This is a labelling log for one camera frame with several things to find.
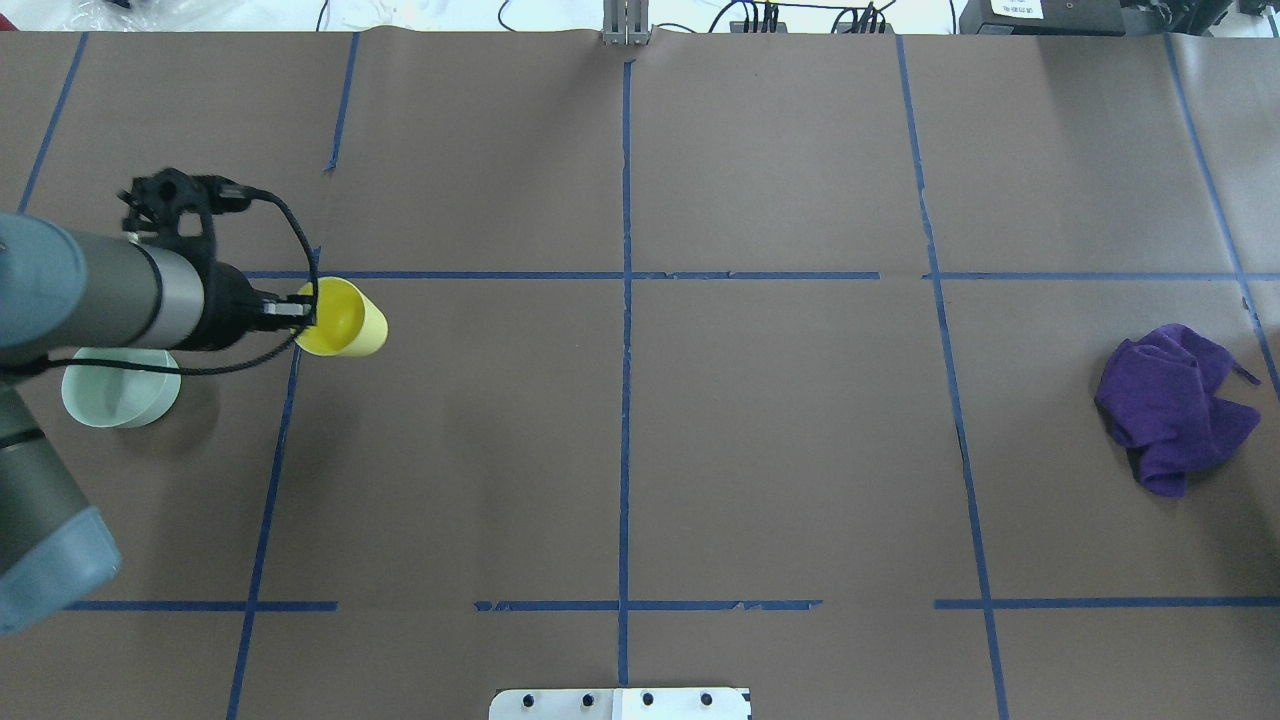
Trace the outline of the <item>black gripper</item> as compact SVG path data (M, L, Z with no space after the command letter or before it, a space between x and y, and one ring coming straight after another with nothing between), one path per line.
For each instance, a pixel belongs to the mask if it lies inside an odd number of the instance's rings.
M227 263L198 269L204 310L198 320L198 350L221 351L250 332L305 332L317 318L314 293L278 295L252 287L243 272Z

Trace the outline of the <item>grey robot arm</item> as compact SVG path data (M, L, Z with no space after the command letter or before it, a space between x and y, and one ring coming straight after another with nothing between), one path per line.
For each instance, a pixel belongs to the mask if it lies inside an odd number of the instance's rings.
M255 290L211 240L132 242L3 215L3 633L82 600L122 555L17 386L60 348L218 351L251 331L307 324L307 307Z

